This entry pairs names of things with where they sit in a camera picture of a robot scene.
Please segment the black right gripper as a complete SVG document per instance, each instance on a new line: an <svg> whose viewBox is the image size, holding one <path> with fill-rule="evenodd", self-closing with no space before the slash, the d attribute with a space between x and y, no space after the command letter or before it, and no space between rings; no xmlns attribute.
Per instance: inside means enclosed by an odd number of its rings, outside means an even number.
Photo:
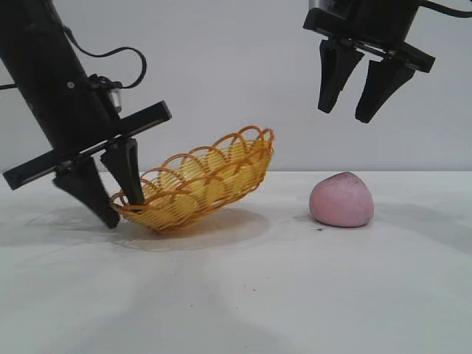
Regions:
<svg viewBox="0 0 472 354"><path fill-rule="evenodd" d="M435 57L406 43L419 6L419 1L397 0L310 2L303 28L329 38L319 46L320 111L333 110L347 80L363 59L364 53L355 47L388 58L369 62L364 90L355 110L355 118L362 123L369 123L381 106L413 78L415 70L431 71Z"/></svg>

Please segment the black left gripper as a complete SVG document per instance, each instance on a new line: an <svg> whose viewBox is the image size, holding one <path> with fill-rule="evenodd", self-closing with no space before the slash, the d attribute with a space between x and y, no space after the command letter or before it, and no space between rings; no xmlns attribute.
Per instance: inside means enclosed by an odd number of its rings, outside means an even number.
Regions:
<svg viewBox="0 0 472 354"><path fill-rule="evenodd" d="M51 1L1 2L1 61L52 146L4 177L16 190L56 168L53 184L113 229L119 215L94 159L86 156L103 150L100 161L128 203L143 204L138 144L131 137L168 121L171 113L161 101L120 117L109 97L112 85L86 74L68 33Z"/></svg>

